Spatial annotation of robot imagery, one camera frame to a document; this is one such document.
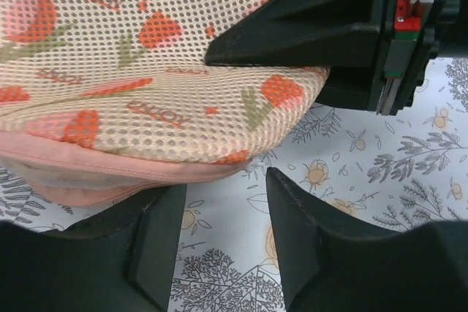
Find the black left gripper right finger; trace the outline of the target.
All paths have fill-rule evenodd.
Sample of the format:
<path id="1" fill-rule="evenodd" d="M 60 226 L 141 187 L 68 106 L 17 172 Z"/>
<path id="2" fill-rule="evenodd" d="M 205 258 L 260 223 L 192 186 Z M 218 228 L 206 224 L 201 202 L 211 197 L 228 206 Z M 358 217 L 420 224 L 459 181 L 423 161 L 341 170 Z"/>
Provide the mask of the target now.
<path id="1" fill-rule="evenodd" d="M 465 311 L 467 223 L 405 232 L 348 215 L 277 168 L 266 173 L 288 311 Z"/>

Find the peach floral mesh laundry bag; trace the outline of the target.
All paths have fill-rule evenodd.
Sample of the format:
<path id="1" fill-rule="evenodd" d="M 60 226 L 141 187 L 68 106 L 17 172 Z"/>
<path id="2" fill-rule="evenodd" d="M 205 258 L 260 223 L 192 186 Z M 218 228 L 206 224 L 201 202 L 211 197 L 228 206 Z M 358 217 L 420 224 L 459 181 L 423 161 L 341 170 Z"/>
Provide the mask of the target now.
<path id="1" fill-rule="evenodd" d="M 1 0 L 2 167 L 71 206 L 242 170 L 329 74 L 205 64 L 214 39 L 270 2 Z"/>

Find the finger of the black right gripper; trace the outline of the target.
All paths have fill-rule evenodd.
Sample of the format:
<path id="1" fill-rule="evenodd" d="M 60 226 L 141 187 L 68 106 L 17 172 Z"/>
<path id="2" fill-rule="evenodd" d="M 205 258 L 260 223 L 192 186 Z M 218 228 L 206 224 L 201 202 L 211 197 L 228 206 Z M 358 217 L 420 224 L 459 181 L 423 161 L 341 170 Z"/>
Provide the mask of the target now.
<path id="1" fill-rule="evenodd" d="M 329 107 L 376 111 L 380 93 L 380 73 L 374 67 L 331 68 L 316 103 Z"/>
<path id="2" fill-rule="evenodd" d="M 383 0 L 269 0 L 216 38 L 211 66 L 368 67 Z"/>

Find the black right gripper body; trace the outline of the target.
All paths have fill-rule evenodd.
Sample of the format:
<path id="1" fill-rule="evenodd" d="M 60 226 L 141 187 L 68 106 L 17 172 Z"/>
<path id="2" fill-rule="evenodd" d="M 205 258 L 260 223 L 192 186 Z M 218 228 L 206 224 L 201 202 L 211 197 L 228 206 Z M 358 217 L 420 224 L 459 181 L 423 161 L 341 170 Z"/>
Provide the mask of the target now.
<path id="1" fill-rule="evenodd" d="M 467 57 L 467 0 L 387 0 L 382 45 L 376 112 L 395 115 L 412 105 L 430 60 Z"/>

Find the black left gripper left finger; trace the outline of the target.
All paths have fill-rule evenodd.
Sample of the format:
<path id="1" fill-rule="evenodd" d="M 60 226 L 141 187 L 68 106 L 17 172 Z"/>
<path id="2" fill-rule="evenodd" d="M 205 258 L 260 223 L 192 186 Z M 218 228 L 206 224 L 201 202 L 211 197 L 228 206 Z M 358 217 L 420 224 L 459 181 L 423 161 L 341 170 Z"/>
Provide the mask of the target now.
<path id="1" fill-rule="evenodd" d="M 186 186 L 146 189 L 69 228 L 1 223 L 3 311 L 166 311 Z"/>

